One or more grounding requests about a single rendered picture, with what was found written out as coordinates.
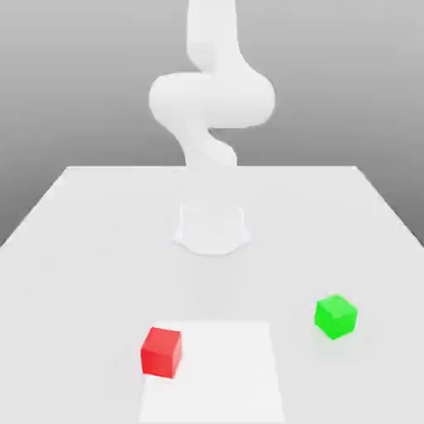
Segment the small green cube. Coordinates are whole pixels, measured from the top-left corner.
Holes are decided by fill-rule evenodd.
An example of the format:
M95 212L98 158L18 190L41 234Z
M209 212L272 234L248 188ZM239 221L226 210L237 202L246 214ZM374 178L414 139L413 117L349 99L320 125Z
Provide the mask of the small green cube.
M351 333L357 316L357 307L340 295L328 296L316 303L315 325L332 340Z

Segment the small red cube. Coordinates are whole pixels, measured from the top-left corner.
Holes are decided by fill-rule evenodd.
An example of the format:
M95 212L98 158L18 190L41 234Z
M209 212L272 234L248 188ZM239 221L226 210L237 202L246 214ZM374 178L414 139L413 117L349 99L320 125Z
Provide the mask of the small red cube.
M141 347L142 372L174 378L182 357L181 332L152 327Z

